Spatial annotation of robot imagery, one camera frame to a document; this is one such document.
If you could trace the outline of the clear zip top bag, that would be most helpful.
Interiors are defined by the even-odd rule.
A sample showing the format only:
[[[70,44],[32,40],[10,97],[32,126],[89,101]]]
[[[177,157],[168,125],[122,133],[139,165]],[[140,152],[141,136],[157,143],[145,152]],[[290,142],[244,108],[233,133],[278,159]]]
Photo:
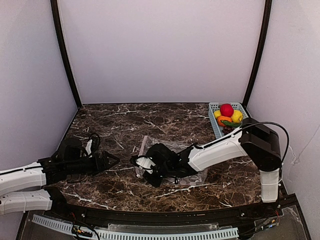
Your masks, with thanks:
[[[138,155],[130,158],[138,178],[153,187],[164,185],[200,186],[208,171],[196,171],[188,164],[188,155],[196,144],[162,141],[145,135]]]

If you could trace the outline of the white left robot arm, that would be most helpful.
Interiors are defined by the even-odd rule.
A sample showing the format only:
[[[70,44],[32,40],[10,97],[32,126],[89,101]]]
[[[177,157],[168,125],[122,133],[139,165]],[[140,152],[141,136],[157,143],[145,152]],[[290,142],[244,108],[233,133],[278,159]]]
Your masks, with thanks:
[[[100,137],[92,134],[86,146],[67,138],[52,156],[0,173],[1,215],[33,210],[48,211],[64,196],[52,184],[72,176],[95,176],[120,162],[107,151],[99,151]]]

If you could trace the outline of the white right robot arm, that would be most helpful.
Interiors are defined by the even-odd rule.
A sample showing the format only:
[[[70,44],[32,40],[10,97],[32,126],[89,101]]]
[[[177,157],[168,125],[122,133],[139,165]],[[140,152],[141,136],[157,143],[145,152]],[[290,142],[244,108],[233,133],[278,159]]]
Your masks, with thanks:
[[[163,143],[156,143],[134,163],[144,170],[143,178],[149,184],[159,187],[165,178],[181,179],[230,159],[249,157],[260,172],[262,202],[274,203],[279,196],[280,174],[286,153],[281,153],[279,135],[270,126],[288,133],[278,123],[246,118],[225,136],[204,145],[192,144],[178,153]]]

